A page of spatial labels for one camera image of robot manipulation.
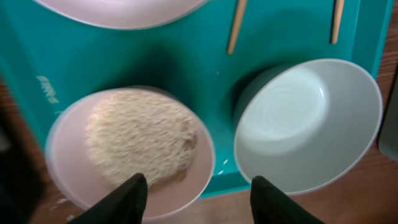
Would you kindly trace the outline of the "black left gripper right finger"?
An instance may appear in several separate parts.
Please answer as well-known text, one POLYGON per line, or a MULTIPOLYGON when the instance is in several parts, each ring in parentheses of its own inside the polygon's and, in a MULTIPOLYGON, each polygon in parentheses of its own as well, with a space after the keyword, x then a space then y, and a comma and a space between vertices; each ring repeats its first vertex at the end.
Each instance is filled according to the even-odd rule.
POLYGON ((323 224, 260 175, 252 179, 250 204, 255 224, 323 224))

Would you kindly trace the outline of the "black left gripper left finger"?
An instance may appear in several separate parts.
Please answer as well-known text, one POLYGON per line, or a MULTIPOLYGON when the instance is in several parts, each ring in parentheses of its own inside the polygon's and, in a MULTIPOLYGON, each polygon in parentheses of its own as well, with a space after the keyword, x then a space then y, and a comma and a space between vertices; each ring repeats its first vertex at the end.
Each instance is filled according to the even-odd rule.
POLYGON ((146 178, 136 173, 68 224, 141 224, 147 196, 146 178))

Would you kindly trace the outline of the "pile of rice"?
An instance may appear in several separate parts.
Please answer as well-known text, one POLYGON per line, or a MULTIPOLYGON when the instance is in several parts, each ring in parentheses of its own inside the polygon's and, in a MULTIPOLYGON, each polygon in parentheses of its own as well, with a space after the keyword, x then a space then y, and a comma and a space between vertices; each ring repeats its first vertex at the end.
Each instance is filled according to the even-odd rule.
POLYGON ((196 118, 175 100, 149 91, 110 94, 94 107, 85 131, 89 158, 115 186, 136 173, 152 189, 182 180, 196 154, 196 118))

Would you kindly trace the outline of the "wooden chopstick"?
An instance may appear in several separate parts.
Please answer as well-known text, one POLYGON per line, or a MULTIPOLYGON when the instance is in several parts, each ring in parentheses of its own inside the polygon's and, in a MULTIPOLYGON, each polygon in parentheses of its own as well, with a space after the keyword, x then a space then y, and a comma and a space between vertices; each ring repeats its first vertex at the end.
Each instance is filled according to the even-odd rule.
POLYGON ((237 39, 239 36, 241 24, 243 22, 244 13, 246 10, 247 3, 248 3, 247 0, 238 0, 237 1, 236 11, 234 14, 233 25, 232 25, 232 29, 231 29, 231 35, 229 37, 229 44, 228 44, 228 49, 227 49, 227 53, 229 55, 232 55, 234 52, 236 42, 237 42, 237 39))
POLYGON ((331 44, 336 44, 338 41, 344 4, 345 0, 335 0, 335 8, 333 13, 333 26, 331 30, 331 44))

